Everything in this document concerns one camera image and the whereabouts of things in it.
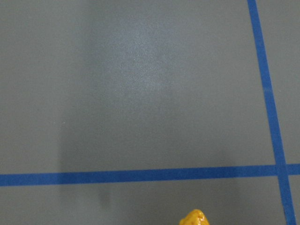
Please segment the yellow corn cob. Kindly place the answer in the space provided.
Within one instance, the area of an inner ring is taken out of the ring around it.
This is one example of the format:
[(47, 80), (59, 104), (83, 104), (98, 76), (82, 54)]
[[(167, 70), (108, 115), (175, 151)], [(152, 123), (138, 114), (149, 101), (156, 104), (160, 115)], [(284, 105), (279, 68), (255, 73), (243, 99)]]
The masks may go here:
[(210, 225), (210, 223), (201, 210), (195, 209), (181, 219), (179, 225)]

